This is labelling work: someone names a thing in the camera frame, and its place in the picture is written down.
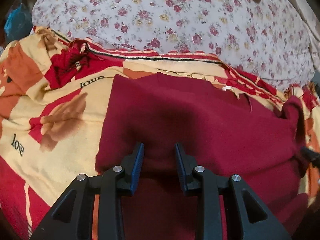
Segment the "red fabric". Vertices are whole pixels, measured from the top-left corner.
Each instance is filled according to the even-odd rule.
[[[61,54],[52,56],[52,65],[44,77],[48,80],[51,89],[61,88],[71,81],[73,77],[80,79],[91,74],[98,73],[110,66],[122,67],[124,58],[108,57],[105,55],[96,55],[89,50],[80,52],[82,46],[85,46],[82,40],[75,40],[68,49],[63,49]],[[76,63],[81,64],[80,70],[77,70]]]
[[[307,197],[297,197],[307,162],[298,151],[305,141],[296,97],[281,113],[273,113],[204,80],[161,73],[136,80],[116,75],[97,171],[118,165],[136,141],[145,144],[145,157],[135,196],[123,199],[128,240],[194,239],[196,199],[180,190],[175,142],[215,174],[240,174],[289,232],[300,222],[291,214],[306,210]]]
[[[26,215],[25,181],[16,174],[3,158],[0,157],[0,202],[7,221],[22,240],[29,239]],[[33,232],[50,207],[31,189],[28,188],[30,216]]]

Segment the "brown leaf print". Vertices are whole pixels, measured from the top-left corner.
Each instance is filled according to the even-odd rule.
[[[51,29],[40,29],[37,34],[41,35],[37,45],[38,48],[46,48],[48,51],[57,48],[55,43],[58,41],[58,37],[51,32]]]
[[[76,95],[71,101],[55,107],[50,115],[41,118],[42,151],[52,151],[59,141],[79,130],[83,124],[82,114],[86,107],[87,95],[88,93]]]

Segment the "floral pattern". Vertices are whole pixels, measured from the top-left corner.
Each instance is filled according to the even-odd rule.
[[[280,90],[314,73],[307,30],[288,0],[38,0],[32,16],[108,49],[214,53]]]

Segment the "metal screw head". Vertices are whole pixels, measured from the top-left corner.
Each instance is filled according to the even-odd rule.
[[[231,179],[234,181],[240,181],[241,177],[238,174],[235,174],[235,175],[232,175]]]
[[[113,167],[113,171],[114,172],[120,172],[120,171],[122,171],[122,167],[121,166],[114,166]]]
[[[77,180],[79,180],[79,181],[83,181],[84,179],[85,179],[85,174],[79,174],[77,176]]]
[[[203,167],[203,166],[196,166],[196,167],[195,167],[195,170],[196,170],[197,172],[204,172],[204,167]]]

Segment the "bedsheet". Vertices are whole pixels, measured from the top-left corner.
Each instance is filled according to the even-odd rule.
[[[289,0],[305,22],[310,38],[309,51],[315,68],[320,71],[320,22],[306,0]]]
[[[207,87],[230,86],[236,98],[248,96],[270,114],[281,111],[295,95],[308,124],[299,141],[319,148],[320,106],[312,85],[294,86],[284,94],[215,54],[104,49],[90,39],[70,42],[39,27],[34,35],[10,43],[0,58],[0,204],[23,240],[77,174],[98,174],[95,157],[116,75],[137,79],[154,73],[197,79]],[[299,176],[287,184],[294,189],[290,197],[298,193]],[[281,178],[286,174],[278,173],[276,179]],[[318,191],[318,179],[317,171],[308,168],[300,192],[310,200]],[[306,205],[305,195],[298,199]],[[289,221],[285,214],[277,213],[283,223]]]
[[[288,0],[38,0],[34,25],[108,49],[215,53],[281,91],[313,77],[310,40]]]

